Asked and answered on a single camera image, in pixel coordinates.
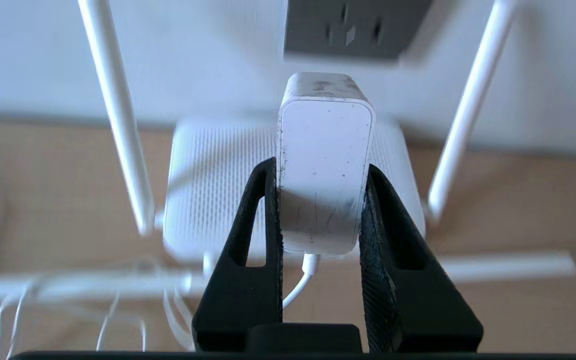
scratch mark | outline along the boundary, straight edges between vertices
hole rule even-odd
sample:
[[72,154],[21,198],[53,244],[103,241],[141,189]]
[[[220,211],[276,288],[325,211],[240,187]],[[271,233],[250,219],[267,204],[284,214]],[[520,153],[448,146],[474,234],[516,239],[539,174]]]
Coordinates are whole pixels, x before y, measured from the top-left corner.
[[334,215],[334,212],[330,212],[330,216],[328,217],[328,219],[326,220],[326,230],[328,232],[328,234],[330,234],[330,220],[332,219],[332,216]]
[[315,226],[317,226],[317,193],[315,192]]
[[295,223],[297,223],[297,232],[299,233],[299,211],[301,210],[301,207],[297,207],[297,219],[295,220]]
[[315,85],[313,88],[314,91],[324,91],[324,89],[326,89],[326,87],[329,87],[330,85],[332,85],[332,82],[320,80],[320,81],[315,81],[314,85]]
[[352,215],[354,205],[355,205],[355,199],[354,198],[350,198],[348,201],[346,201],[343,204],[343,207],[340,210],[341,210],[341,214],[343,214],[344,218],[348,218]]

white power adapter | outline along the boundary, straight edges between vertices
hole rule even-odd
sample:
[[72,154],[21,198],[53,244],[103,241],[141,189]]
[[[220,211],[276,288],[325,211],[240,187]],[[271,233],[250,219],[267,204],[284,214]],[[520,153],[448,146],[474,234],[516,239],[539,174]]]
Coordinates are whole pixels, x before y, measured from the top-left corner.
[[286,251],[343,255],[357,239],[375,110],[348,75],[300,72],[279,109],[277,180]]

white router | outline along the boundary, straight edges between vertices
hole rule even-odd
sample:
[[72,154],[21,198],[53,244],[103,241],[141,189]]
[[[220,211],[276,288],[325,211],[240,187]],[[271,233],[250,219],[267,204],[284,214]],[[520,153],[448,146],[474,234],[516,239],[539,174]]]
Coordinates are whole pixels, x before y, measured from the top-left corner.
[[[403,134],[381,121],[348,75],[297,73],[287,80],[276,118],[252,121],[184,119],[174,130],[164,209],[156,211],[137,123],[107,0],[79,0],[99,84],[110,119],[135,223],[142,235],[162,228],[167,251],[180,264],[203,262],[204,273],[89,271],[50,276],[34,302],[161,297],[162,292],[200,296],[211,261],[222,251],[256,164],[276,157],[279,216],[286,251],[304,255],[304,278],[284,306],[306,285],[322,256],[352,253],[369,164],[380,168],[416,227],[426,232],[441,218],[446,198],[512,23],[515,2],[496,0],[423,211]],[[260,202],[251,260],[265,253]],[[566,251],[439,258],[454,282],[571,276]],[[37,275],[0,275],[0,302],[23,299]]]

white antenna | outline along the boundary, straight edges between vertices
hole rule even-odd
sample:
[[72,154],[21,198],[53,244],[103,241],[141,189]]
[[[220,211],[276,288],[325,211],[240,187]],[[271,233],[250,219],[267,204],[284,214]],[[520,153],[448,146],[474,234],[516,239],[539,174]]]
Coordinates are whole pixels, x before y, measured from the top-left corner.
[[108,0],[79,0],[78,3],[132,212],[139,234],[148,235],[154,226],[155,201],[110,6]]
[[463,89],[450,132],[446,139],[439,164],[428,191],[428,214],[432,223],[441,219],[455,173],[466,150],[468,137],[482,108],[501,51],[508,37],[508,30],[515,12],[515,0],[495,0],[486,29],[481,38],[470,75]]

beige table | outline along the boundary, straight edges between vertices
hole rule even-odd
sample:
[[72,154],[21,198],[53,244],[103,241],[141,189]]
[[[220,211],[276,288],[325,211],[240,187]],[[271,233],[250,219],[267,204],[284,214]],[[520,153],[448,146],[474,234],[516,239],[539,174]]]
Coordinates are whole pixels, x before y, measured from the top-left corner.
[[[162,204],[171,134],[141,134],[156,202]],[[439,150],[412,147],[410,153],[425,193]],[[0,195],[6,210],[0,221],[0,272],[86,269],[148,254],[167,257],[160,235],[137,234],[109,129],[0,123]],[[576,159],[468,155],[445,218],[429,230],[428,239],[438,255],[569,249],[576,260]],[[286,269],[285,288],[299,276],[299,269]],[[576,352],[576,277],[459,289],[484,324],[480,350]],[[160,301],[124,301],[120,308],[146,316],[149,349],[180,349]],[[5,316],[5,334],[12,313]],[[324,263],[285,319],[350,322],[363,331],[359,265]],[[21,351],[93,349],[99,326],[29,307],[21,330]],[[139,349],[136,330],[118,325],[109,330],[108,349]]]

